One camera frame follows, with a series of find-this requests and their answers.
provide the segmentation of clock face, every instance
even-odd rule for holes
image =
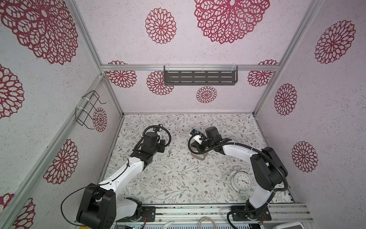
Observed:
[[[234,175],[235,183],[240,187],[240,189],[250,189],[252,186],[252,180],[247,173],[238,172]]]

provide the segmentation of small red flower pattern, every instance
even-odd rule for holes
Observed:
[[[29,198],[26,206],[23,207],[20,215],[14,221],[13,229],[30,229],[36,216],[35,207],[33,198]]]
[[[150,91],[157,95],[166,95],[173,91],[174,86],[167,86],[164,84],[164,72],[154,71],[146,80],[146,84]]]
[[[17,113],[24,101],[24,90],[18,77],[0,64],[0,119]]]
[[[259,64],[278,64],[278,62],[275,60],[265,60]],[[250,85],[260,87],[266,85],[272,75],[272,71],[250,71],[248,75],[248,82]]]
[[[75,143],[67,139],[43,178],[47,183],[61,184],[71,177],[78,165],[79,152]]]
[[[123,61],[114,60],[108,64],[126,64]],[[121,88],[132,87],[136,83],[135,71],[107,71],[108,78],[112,83]]]
[[[63,0],[0,0],[0,14],[36,57],[64,64],[76,55],[78,34]]]
[[[194,0],[197,26],[212,42],[233,43],[262,21],[269,0]]]
[[[210,103],[216,98],[216,96],[217,91],[211,86],[201,87],[196,93],[196,98],[201,103]]]
[[[6,206],[8,205],[11,198],[13,198],[13,196],[14,196],[13,193],[7,193],[4,196],[0,197],[0,215],[3,212],[3,210],[6,208]]]
[[[322,64],[332,63],[343,56],[355,39],[355,25],[339,21],[327,28],[315,47],[315,58]]]
[[[274,96],[274,107],[280,115],[288,115],[295,108],[296,99],[295,87],[291,84],[284,84],[280,86]]]
[[[292,149],[292,159],[297,168],[303,172],[311,172],[318,165],[318,154],[312,145],[299,141]]]
[[[103,132],[107,126],[107,114],[104,109],[98,107],[93,114],[93,125],[98,132]]]
[[[177,27],[174,17],[162,8],[155,8],[145,20],[146,32],[158,44],[170,42],[176,33]]]

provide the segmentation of white alarm clock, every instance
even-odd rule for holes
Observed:
[[[245,194],[252,189],[253,180],[249,174],[245,171],[233,170],[230,173],[231,176],[231,186],[233,189],[240,194]]]

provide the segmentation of floral tabletop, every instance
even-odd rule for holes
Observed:
[[[164,153],[156,153],[153,162],[127,184],[118,196],[119,200],[133,197],[144,204],[245,203],[252,192],[236,192],[229,173],[231,170],[248,172],[255,188],[251,165],[215,151],[202,156],[192,155],[187,142],[193,128],[205,132],[206,128],[215,126],[222,138],[262,149],[265,143],[251,114],[125,115],[106,178],[127,162],[143,130],[157,124],[163,124],[169,130],[172,142]],[[272,202],[292,203],[292,198],[288,192],[281,192]]]

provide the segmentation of zip tie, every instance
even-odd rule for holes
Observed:
[[[77,107],[77,108],[80,108],[80,109],[83,109],[85,112],[87,112],[84,108],[82,108],[82,107]]]

